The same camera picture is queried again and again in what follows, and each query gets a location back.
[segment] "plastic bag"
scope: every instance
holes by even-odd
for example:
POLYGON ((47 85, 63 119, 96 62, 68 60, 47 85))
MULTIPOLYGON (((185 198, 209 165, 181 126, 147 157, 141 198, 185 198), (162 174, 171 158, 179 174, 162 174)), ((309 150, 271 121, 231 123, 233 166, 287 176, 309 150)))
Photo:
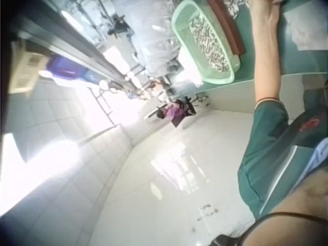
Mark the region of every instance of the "plastic bag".
POLYGON ((178 55, 180 43, 171 18, 176 0, 114 0, 118 14, 134 31, 132 43, 149 76, 160 77, 172 72, 170 61, 178 55))

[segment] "small metal pieces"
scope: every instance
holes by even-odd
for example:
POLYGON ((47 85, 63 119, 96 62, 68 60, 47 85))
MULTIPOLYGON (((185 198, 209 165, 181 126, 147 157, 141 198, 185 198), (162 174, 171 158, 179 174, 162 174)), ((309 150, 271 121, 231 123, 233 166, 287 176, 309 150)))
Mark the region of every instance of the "small metal pieces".
POLYGON ((231 15, 234 19, 238 16, 240 5, 246 4, 248 7, 248 0, 223 0, 223 2, 228 9, 229 15, 231 15))
POLYGON ((229 71, 227 57, 207 21, 199 15, 191 20, 189 29, 209 65, 218 72, 229 71))

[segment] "glossy floor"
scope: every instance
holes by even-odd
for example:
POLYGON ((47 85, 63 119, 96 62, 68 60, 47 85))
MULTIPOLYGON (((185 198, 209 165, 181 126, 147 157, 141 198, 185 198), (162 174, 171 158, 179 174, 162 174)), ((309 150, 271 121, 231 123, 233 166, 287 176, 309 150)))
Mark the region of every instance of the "glossy floor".
POLYGON ((237 183, 252 115, 206 110, 183 123, 132 150, 89 245, 202 246, 253 221, 237 183))

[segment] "shirt sleeve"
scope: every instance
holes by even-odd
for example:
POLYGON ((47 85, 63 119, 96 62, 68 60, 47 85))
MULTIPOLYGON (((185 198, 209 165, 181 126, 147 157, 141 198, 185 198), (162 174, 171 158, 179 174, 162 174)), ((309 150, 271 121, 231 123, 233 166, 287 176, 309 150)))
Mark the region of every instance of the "shirt sleeve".
POLYGON ((273 99, 260 101, 255 108, 251 136, 243 162, 265 151, 288 127, 288 113, 284 105, 273 99))

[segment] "table surface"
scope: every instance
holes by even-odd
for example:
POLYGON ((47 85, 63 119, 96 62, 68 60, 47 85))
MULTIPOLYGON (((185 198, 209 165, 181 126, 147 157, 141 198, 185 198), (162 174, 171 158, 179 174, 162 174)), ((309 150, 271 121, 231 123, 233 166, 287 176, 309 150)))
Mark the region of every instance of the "table surface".
MULTIPOLYGON (((309 0, 289 0, 282 6, 282 13, 290 11, 308 1, 309 0)), ((204 82, 204 84, 198 88, 191 81, 187 80, 173 85, 176 91, 174 98, 180 98, 186 95, 192 95, 254 79, 254 42, 251 29, 251 17, 247 6, 240 6, 239 14, 235 22, 246 50, 246 53, 239 57, 241 67, 235 74, 235 80, 231 84, 226 85, 215 85, 204 82)), ((283 16, 280 20, 278 36, 282 75, 324 73, 326 71, 326 53, 322 51, 298 51, 296 44, 292 41, 291 33, 283 16)))

